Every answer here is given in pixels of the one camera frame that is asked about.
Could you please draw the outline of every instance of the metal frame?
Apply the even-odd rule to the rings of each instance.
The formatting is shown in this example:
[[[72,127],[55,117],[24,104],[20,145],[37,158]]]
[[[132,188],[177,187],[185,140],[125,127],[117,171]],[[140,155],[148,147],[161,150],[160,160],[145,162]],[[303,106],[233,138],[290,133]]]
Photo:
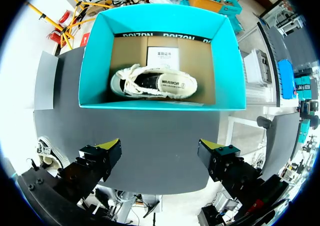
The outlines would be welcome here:
[[[36,7],[34,7],[29,2],[26,3],[31,9],[33,9],[35,12],[37,12],[39,15],[41,15],[40,18],[44,18],[46,21],[48,21],[50,24],[52,24],[54,27],[56,27],[57,29],[59,29],[61,31],[62,34],[60,36],[60,46],[62,48],[63,43],[66,42],[66,44],[68,45],[70,50],[72,50],[73,48],[69,42],[69,38],[74,39],[74,37],[71,35],[72,28],[75,26],[81,25],[83,23],[91,22],[91,21],[95,20],[95,18],[92,18],[92,19],[88,19],[88,20],[73,24],[76,19],[76,12],[77,12],[78,7],[80,7],[80,9],[81,9],[79,14],[84,12],[89,6],[99,6],[99,7],[105,7],[108,9],[113,8],[111,6],[107,6],[107,5],[103,5],[103,4],[90,3],[90,2],[79,2],[78,0],[74,0],[74,1],[76,2],[76,6],[75,6],[75,9],[74,9],[74,12],[72,15],[72,20],[71,20],[69,26],[67,26],[65,28],[62,28],[59,24],[55,23],[53,20],[51,20],[49,17],[47,17],[45,14],[43,14],[41,11],[39,11]]]

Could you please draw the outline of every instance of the blue bin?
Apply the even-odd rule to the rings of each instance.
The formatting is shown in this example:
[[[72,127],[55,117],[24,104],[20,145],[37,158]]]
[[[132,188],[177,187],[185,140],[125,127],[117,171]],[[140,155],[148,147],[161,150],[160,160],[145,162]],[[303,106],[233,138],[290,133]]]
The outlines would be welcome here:
[[[302,85],[310,84],[310,77],[309,76],[301,77],[301,83]]]
[[[214,64],[214,105],[172,101],[108,102],[106,90],[115,34],[171,32],[211,40]],[[181,5],[144,4],[115,8],[98,14],[83,57],[79,105],[97,109],[216,111],[246,108],[242,58],[230,21],[207,10]]]
[[[295,78],[292,64],[288,59],[284,59],[278,62],[279,71],[282,81],[282,96],[284,99],[296,98],[295,90]]]
[[[304,143],[310,128],[310,119],[305,119],[301,122],[300,134],[298,138],[298,142]]]

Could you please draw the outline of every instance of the white shoe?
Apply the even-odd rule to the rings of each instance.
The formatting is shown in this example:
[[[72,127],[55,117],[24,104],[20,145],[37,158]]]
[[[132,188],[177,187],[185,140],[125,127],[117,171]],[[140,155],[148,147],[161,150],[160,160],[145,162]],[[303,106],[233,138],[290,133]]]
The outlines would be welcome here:
[[[130,68],[117,71],[110,86],[119,96],[183,99],[196,92],[197,81],[185,72],[134,64]]]

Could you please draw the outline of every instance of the shoe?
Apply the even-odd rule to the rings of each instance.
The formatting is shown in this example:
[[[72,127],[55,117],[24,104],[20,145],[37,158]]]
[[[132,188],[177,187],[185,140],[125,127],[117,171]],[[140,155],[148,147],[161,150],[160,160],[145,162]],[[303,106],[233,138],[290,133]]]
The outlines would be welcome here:
[[[197,81],[185,72],[134,64],[130,68],[117,71],[110,86],[119,96],[183,99],[196,92]]]

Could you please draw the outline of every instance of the table surface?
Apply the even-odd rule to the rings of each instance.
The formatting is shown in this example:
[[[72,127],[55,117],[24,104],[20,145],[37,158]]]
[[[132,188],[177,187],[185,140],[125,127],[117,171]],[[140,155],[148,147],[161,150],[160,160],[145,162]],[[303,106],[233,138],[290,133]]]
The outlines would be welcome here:
[[[121,140],[122,156],[101,184],[144,194],[204,188],[209,174],[197,156],[200,138],[217,142],[219,112],[85,109],[78,104],[84,48],[59,57],[54,108],[34,112],[37,136],[46,136],[69,161],[87,144]]]

